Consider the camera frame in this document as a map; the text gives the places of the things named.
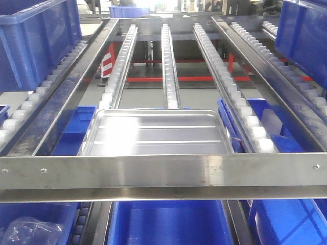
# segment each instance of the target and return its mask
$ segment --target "stainless steel tray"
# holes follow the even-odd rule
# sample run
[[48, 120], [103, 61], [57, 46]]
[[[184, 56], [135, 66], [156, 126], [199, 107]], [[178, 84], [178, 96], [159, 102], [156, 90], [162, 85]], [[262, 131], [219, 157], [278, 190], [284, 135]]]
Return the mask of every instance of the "stainless steel tray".
[[217, 113], [209, 110], [102, 110], [80, 155], [230, 153]]

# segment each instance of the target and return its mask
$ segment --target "blue crate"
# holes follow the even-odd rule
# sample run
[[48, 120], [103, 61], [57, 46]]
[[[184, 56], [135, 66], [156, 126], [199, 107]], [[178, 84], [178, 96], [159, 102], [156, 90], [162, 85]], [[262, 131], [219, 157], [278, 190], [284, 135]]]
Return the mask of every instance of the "blue crate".
[[[265, 109], [271, 110], [271, 107], [264, 99], [248, 99], [249, 104], [261, 119]], [[229, 110], [222, 99], [218, 99], [219, 115], [229, 131], [233, 149], [237, 153], [243, 153], [242, 138], [234, 126], [234, 121], [231, 117]], [[302, 147], [293, 138], [289, 130], [283, 125], [280, 134], [270, 134], [271, 139], [274, 141], [276, 147], [280, 152], [303, 152]]]
[[0, 204], [0, 228], [20, 217], [33, 217], [43, 222], [63, 225], [56, 245], [66, 245], [77, 213], [77, 203], [10, 203]]
[[284, 0], [275, 47], [327, 88], [327, 1]]
[[0, 105], [0, 126], [4, 123], [6, 119], [8, 119], [8, 110], [9, 105]]
[[312, 199], [255, 200], [249, 225], [260, 245], [327, 244], [327, 221]]
[[35, 90], [80, 39], [76, 0], [2, 0], [0, 91]]
[[77, 107], [52, 153], [53, 156], [75, 156], [78, 153], [96, 108], [96, 106]]
[[108, 245], [232, 245], [220, 201], [116, 202]]
[[119, 6], [111, 6], [109, 8], [111, 18], [139, 18], [144, 15], [149, 15], [149, 8]]
[[[271, 109], [264, 99], [248, 101], [259, 118], [264, 109]], [[218, 104], [231, 137], [239, 138], [222, 99]], [[285, 127], [271, 138], [280, 152], [303, 152]], [[236, 152], [244, 152], [241, 144], [236, 146]], [[242, 204], [257, 245], [327, 245], [327, 200], [253, 200]]]

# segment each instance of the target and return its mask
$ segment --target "plastic bag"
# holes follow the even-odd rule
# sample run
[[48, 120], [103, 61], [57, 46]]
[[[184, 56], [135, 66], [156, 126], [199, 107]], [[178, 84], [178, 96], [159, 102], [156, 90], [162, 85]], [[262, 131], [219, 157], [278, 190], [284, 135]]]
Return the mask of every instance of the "plastic bag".
[[21, 217], [10, 223], [1, 245], [55, 245], [63, 225], [46, 223], [32, 217]]

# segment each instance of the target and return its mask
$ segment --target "red and white sign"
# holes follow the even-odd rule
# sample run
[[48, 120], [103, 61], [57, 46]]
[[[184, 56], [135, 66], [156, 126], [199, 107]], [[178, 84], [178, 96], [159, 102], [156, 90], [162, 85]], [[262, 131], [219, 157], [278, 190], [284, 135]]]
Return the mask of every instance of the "red and white sign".
[[112, 68], [115, 62], [115, 57], [113, 53], [113, 47], [110, 45], [106, 55], [103, 57], [101, 62], [101, 77], [108, 78], [112, 72]]

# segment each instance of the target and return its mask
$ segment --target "bin handle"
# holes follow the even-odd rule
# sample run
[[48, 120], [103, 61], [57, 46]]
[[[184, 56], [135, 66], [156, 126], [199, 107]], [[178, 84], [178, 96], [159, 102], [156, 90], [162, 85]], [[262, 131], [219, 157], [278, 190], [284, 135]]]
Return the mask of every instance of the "bin handle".
[[11, 15], [0, 15], [0, 25], [14, 25], [67, 0], [47, 0]]

